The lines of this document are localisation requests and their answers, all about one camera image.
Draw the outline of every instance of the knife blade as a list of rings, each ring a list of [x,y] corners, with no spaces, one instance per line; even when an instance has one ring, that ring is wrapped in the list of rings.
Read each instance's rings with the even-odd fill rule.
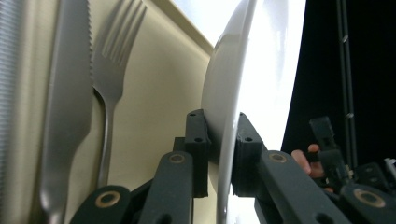
[[[43,223],[64,223],[75,152],[91,126],[91,36],[88,0],[59,4],[39,181]]]

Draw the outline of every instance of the hand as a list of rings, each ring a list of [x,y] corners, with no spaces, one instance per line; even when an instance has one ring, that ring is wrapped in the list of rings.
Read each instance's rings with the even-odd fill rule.
[[[311,144],[308,147],[308,152],[318,152],[319,146],[317,144]],[[303,170],[312,178],[318,178],[324,176],[323,167],[319,161],[308,162],[304,153],[300,149],[296,149],[291,152],[291,156],[297,161],[297,163],[303,168]]]

